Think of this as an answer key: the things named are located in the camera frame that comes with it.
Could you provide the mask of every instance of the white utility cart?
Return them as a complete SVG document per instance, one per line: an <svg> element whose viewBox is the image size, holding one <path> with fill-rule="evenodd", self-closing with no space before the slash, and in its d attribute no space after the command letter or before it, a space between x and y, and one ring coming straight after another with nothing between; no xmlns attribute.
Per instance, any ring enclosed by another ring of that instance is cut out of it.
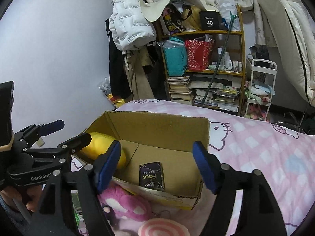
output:
<svg viewBox="0 0 315 236"><path fill-rule="evenodd" d="M261 62L266 62L266 63L270 63L272 65L275 65L275 69L271 69L271 68L266 68L266 67L260 67L260 66L255 66L254 63L256 61L261 61ZM254 72L261 72L261 73L265 73L265 74L269 74L269 75L273 75L273 84L272 84L272 91L274 91L274 88L275 88L275 82L276 82L276 76L277 76L277 64L273 61L270 61L270 60L265 60L265 59L260 59L260 58L255 58L253 59L252 61L252 75L251 75L251 78L250 78L250 86L249 86L249 96L251 96L251 91L252 91L252 86L253 86L253 76L254 76ZM260 104L262 106L267 106L267 112L266 112L266 115L264 116L264 120L266 120L267 118L267 115L268 115L268 112L269 112L269 109L270 109L270 106L271 106L271 101L272 101L272 96L273 94L271 93L270 94L270 101L269 102L263 102L263 104ZM246 106L246 112L245 114L248 113L248 107L249 107L249 104L257 104L259 105L259 103L253 99L253 98L247 98L247 106Z"/></svg>

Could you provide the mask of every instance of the clothes hanging pole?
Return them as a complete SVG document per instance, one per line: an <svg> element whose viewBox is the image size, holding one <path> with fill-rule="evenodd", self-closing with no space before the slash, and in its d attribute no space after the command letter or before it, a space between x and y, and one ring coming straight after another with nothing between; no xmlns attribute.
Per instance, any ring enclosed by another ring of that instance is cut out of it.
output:
<svg viewBox="0 0 315 236"><path fill-rule="evenodd" d="M204 98L203 98L203 100L202 100L202 102L201 102L201 104L200 104L200 107L203 107L204 102L205 102L205 100L206 100L206 98L207 98L207 96L208 96L208 94L209 94L210 89L211 89L211 86L212 86L212 84L213 84L213 82L214 82L215 76L217 75L217 72L218 72L218 69L219 69L219 66L220 66L220 62L222 61L223 55L224 55L225 50L226 50L227 42L228 42L228 40L229 40L231 31L232 31L232 27L233 27L234 21L235 21L235 19L236 19L236 17L237 17L238 14L232 15L232 13L230 12L230 15L231 15L231 22L230 22L229 30L228 30L227 35L226 35L226 38L225 38L224 46L223 46L222 52L221 52L221 54L220 54L220 56L219 56L219 58L218 58L217 66L216 66L216 68L215 68L215 71L214 71L213 76L212 76L212 78L211 78L211 81L210 81L210 83L209 83L209 86L208 86L208 88L207 88L207 90L206 90L206 93L205 93L205 95L204 95Z"/></svg>

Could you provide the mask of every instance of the bedspread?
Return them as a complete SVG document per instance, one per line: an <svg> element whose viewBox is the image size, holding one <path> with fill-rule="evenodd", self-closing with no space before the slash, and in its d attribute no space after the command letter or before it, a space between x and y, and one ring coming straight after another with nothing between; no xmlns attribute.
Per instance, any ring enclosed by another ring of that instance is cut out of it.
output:
<svg viewBox="0 0 315 236"><path fill-rule="evenodd" d="M315 178L312 175L315 136L300 134L264 121L163 100L136 100L117 111L149 111L208 118L211 122L209 153L215 154L221 163L227 163L235 170L252 172L257 168L263 172L278 201L288 235L299 226L315 201ZM152 210L161 217L185 225L191 236L198 236L214 201L215 196L204 187L201 199L191 211L158 204L152 204ZM242 194L238 191L227 235L235 232L241 201ZM141 224L122 219L119 229L137 235Z"/></svg>

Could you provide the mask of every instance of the yellow plush toy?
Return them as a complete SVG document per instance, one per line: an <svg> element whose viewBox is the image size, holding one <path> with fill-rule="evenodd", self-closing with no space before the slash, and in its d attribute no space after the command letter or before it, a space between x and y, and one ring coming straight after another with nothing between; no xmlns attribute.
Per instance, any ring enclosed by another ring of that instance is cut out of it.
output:
<svg viewBox="0 0 315 236"><path fill-rule="evenodd" d="M100 154L106 153L111 143L116 140L112 136L98 132L91 132L90 135L92 137L91 143L84 147L80 152L92 160L96 160ZM117 164L117 169L124 168L126 166L126 162L126 155L122 149L120 159Z"/></svg>

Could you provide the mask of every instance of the white puffer jacket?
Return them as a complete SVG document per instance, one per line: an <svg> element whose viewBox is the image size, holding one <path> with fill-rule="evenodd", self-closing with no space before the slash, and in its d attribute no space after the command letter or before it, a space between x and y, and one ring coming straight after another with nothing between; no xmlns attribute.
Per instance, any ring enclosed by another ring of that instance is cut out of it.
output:
<svg viewBox="0 0 315 236"><path fill-rule="evenodd" d="M152 23L142 15L139 0L114 0L109 28L121 51L138 50L156 38Z"/></svg>

